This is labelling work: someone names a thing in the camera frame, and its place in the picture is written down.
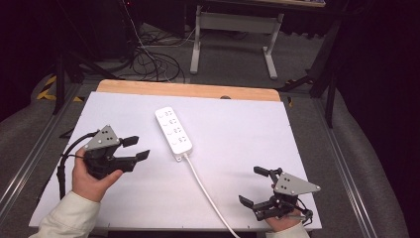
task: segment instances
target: sleeve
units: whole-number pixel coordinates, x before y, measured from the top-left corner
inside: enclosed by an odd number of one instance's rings
[[[95,226],[100,203],[69,192],[40,223],[39,237],[87,237]]]
[[[292,226],[286,230],[279,232],[267,232],[266,238],[309,238],[308,233],[302,223]]]

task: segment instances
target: white power strip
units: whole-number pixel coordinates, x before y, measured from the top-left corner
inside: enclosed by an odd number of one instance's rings
[[[178,162],[181,162],[182,158],[185,158],[185,160],[191,166],[195,179],[197,179],[198,184],[200,185],[201,189],[203,190],[210,204],[213,206],[219,218],[226,225],[226,227],[228,228],[228,230],[232,233],[234,237],[240,238],[235,233],[235,231],[232,230],[228,222],[226,222],[225,218],[223,218],[219,209],[217,209],[210,195],[207,193],[207,190],[204,188],[203,184],[201,183],[201,180],[198,177],[197,172],[192,166],[192,163],[188,158],[188,155],[191,154],[192,152],[192,143],[189,140],[188,136],[186,135],[185,130],[183,129],[173,109],[171,107],[163,107],[162,109],[157,110],[155,112],[155,115],[157,117],[158,123],[160,124],[161,130],[163,131],[163,134],[166,137],[167,142],[169,143],[173,156],[176,158]]]
[[[173,156],[180,162],[184,155],[191,154],[191,141],[171,107],[163,107],[162,109],[157,110],[155,115],[163,134],[169,143]]]

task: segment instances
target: power strip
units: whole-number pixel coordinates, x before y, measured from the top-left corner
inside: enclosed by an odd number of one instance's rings
[[[178,162],[192,152],[192,143],[185,133],[178,117],[171,107],[163,107],[155,112],[157,121],[169,143],[173,156]]]

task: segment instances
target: power cord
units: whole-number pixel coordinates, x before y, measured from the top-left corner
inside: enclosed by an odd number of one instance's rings
[[[197,172],[195,171],[194,167],[192,166],[191,161],[188,158],[188,155],[186,153],[183,154],[183,158],[189,163],[191,166],[191,170],[194,173],[195,179],[197,180],[198,184],[200,185],[201,189],[203,190],[204,194],[207,196],[207,199],[209,200],[210,204],[213,206],[214,210],[216,211],[219,218],[222,220],[222,222],[225,224],[225,226],[228,228],[228,230],[231,232],[231,234],[236,238],[241,238],[235,231],[229,226],[228,222],[226,222],[225,218],[223,218],[222,214],[220,213],[219,209],[217,209],[216,205],[214,204],[213,200],[211,199],[210,195],[207,193],[206,188],[204,188],[204,185],[201,183],[200,178],[197,175]]]

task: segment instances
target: hand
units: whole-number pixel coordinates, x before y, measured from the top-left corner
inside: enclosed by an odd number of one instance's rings
[[[80,148],[76,152],[73,168],[72,191],[91,201],[100,202],[106,190],[116,182],[123,174],[121,170],[113,172],[111,175],[98,180],[87,172],[83,162],[84,149]]]
[[[266,223],[268,223],[269,226],[271,226],[274,232],[286,230],[301,222],[298,219],[293,219],[293,218],[288,217],[288,215],[298,216],[300,215],[300,211],[298,209],[294,209],[292,212],[278,219],[276,217],[271,217],[271,218],[266,219],[265,221]]]

